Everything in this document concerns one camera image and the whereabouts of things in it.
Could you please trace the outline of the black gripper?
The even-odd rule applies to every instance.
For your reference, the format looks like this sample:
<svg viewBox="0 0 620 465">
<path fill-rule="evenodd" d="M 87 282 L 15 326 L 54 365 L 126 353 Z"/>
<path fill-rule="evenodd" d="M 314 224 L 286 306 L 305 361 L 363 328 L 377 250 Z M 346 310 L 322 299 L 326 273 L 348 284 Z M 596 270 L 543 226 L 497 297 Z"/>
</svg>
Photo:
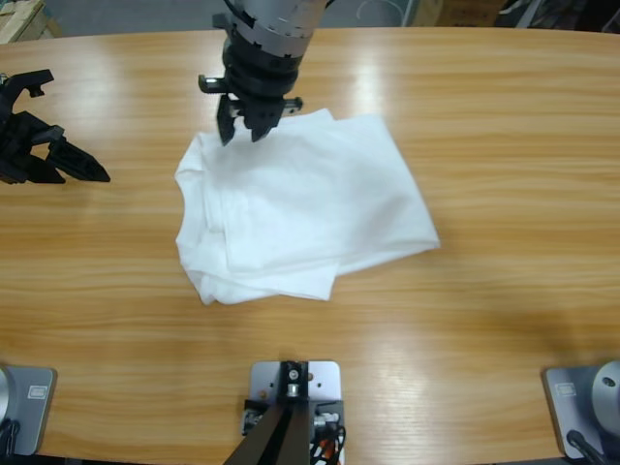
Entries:
<svg viewBox="0 0 620 465">
<path fill-rule="evenodd" d="M 238 117 L 250 131 L 251 141 L 257 142 L 283 116 L 301 110 L 299 97 L 285 97 L 298 77 L 298 58 L 271 55 L 245 40 L 233 27 L 227 30 L 222 61 L 222 77 L 200 75 L 198 84 L 201 92 L 220 96 L 216 120 L 223 146 L 233 139 Z"/>
<path fill-rule="evenodd" d="M 77 180 L 110 182 L 105 168 L 63 135 L 60 126 L 49 125 L 27 111 L 11 115 L 1 125 L 1 180 L 7 184 L 64 184 L 59 169 Z M 31 153 L 35 145 L 45 143 L 46 160 Z"/>
</svg>

